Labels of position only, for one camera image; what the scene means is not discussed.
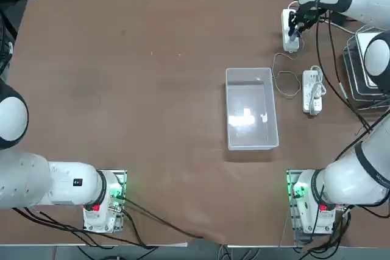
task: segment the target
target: power strip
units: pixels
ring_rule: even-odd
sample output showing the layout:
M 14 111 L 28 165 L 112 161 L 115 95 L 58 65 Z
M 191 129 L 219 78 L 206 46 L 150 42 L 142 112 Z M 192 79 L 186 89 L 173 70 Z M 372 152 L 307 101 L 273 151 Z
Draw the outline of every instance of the power strip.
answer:
M 316 95 L 313 99 L 313 106 L 310 112 L 311 95 L 313 87 L 319 81 L 317 70 L 305 70 L 302 74 L 302 102 L 303 112 L 310 113 L 313 116 L 317 115 L 322 110 L 322 97 L 320 94 Z
M 293 53 L 299 49 L 299 39 L 297 36 L 290 38 L 288 32 L 290 27 L 288 25 L 288 19 L 290 12 L 295 12 L 294 9 L 283 9 L 282 10 L 282 37 L 283 37 L 283 49 L 286 52 Z

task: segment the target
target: white power strip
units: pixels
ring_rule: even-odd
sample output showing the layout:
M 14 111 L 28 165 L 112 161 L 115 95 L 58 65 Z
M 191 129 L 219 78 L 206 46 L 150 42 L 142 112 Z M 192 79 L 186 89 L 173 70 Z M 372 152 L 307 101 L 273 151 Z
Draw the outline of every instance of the white power strip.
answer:
M 286 52 L 293 53 L 299 49 L 299 39 L 297 36 L 290 38 L 288 32 L 290 27 L 288 26 L 288 18 L 290 12 L 295 12 L 294 9 L 282 10 L 282 37 L 283 37 L 283 49 Z
M 321 112 L 322 96 L 325 93 L 326 90 L 322 84 L 322 71 L 314 69 L 305 70 L 302 74 L 303 112 L 309 113 L 312 116 Z

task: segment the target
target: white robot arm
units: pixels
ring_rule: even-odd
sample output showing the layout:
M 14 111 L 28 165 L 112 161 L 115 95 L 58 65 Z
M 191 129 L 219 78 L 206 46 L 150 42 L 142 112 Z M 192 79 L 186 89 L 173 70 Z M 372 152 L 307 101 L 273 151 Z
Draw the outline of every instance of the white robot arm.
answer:
M 82 205 L 84 228 L 121 230 L 123 202 L 116 195 L 123 196 L 125 187 L 113 172 L 9 149 L 23 138 L 28 121 L 24 99 L 0 79 L 0 208 Z
M 327 10 L 382 29 L 390 29 L 390 0 L 298 0 L 299 9 L 290 26 L 307 29 L 305 14 Z M 390 31 L 371 40 L 364 56 L 364 67 L 384 93 L 390 93 Z M 294 186 L 301 224 L 305 233 L 331 233 L 335 205 L 374 205 L 387 199 L 390 190 L 390 119 L 384 118 L 373 133 L 348 154 L 322 170 L 305 170 Z M 313 231 L 317 210 L 318 222 Z

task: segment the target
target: clear plastic container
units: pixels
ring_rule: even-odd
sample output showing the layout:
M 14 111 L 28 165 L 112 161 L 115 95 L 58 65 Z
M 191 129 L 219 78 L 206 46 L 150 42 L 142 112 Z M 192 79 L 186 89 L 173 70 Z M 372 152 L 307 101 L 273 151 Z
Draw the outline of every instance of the clear plastic container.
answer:
M 268 150 L 279 145 L 270 68 L 226 69 L 229 150 Z

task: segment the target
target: brown tabletop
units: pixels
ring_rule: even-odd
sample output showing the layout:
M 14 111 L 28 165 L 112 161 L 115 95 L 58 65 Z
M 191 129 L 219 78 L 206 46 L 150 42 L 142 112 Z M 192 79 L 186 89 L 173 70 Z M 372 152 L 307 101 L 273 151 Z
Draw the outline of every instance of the brown tabletop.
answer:
M 29 105 L 17 148 L 49 160 L 128 170 L 128 196 L 174 225 L 209 240 L 278 245 L 288 208 L 287 169 L 324 167 L 355 138 L 357 118 L 328 89 L 309 119 L 302 97 L 275 92 L 280 145 L 229 152 L 225 70 L 271 67 L 283 52 L 280 14 L 289 0 L 30 0 L 9 84 Z M 333 30 L 337 55 L 349 36 Z M 314 28 L 296 61 L 276 70 L 302 74 L 317 64 Z M 327 27 L 325 70 L 336 82 Z M 278 84 L 296 90 L 284 76 Z M 82 226 L 79 207 L 45 208 Z M 190 238 L 132 211 L 150 244 Z M 13 211 L 0 212 L 3 244 L 79 243 Z M 389 247 L 388 221 L 358 210 L 344 245 Z M 130 225 L 117 234 L 135 240 Z M 112 241 L 99 239 L 109 244 Z M 288 221 L 283 245 L 292 245 Z

